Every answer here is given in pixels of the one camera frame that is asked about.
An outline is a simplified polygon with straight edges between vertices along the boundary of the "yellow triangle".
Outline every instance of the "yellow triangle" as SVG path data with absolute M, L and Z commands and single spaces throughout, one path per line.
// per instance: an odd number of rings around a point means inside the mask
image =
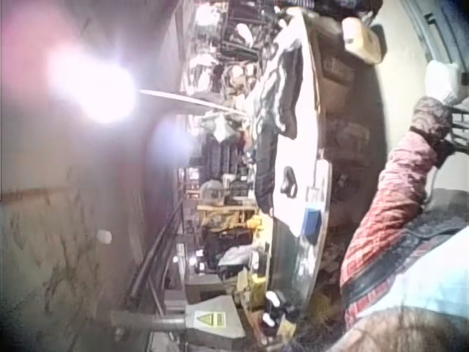
M 213 326 L 213 313 L 201 315 L 200 317 L 197 317 L 197 320 L 205 325 Z

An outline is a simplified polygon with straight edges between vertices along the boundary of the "plastic container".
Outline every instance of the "plastic container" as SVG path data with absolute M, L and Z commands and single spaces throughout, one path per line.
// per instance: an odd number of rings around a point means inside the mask
M 381 47 L 378 36 L 358 18 L 348 17 L 342 21 L 345 50 L 359 57 L 367 64 L 381 62 Z

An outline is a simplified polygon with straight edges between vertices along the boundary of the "warning sign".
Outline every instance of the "warning sign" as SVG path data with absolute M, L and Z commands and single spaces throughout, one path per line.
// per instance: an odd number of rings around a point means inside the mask
M 225 329 L 226 313 L 196 310 L 194 314 L 194 327 Z

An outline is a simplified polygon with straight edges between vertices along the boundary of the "plaid shirt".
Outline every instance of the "plaid shirt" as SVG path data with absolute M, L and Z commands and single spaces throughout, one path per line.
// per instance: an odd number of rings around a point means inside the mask
M 374 258 L 400 239 L 402 228 L 421 212 L 425 197 L 426 176 L 435 165 L 435 151 L 417 133 L 407 132 L 393 150 L 380 174 L 378 190 L 372 206 L 355 232 L 341 267 L 340 285 L 356 277 Z M 407 259 L 408 267 L 431 243 L 417 248 Z M 347 328 L 357 315 L 388 292 L 394 276 L 363 298 L 352 303 L 345 312 Z

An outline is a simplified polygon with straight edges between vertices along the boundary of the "hair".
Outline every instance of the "hair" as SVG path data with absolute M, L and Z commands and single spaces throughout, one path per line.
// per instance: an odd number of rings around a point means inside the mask
M 295 338 L 285 352 L 460 352 L 469 351 L 467 319 L 450 317 L 425 309 L 400 307 L 360 319 L 336 343 L 316 344 Z

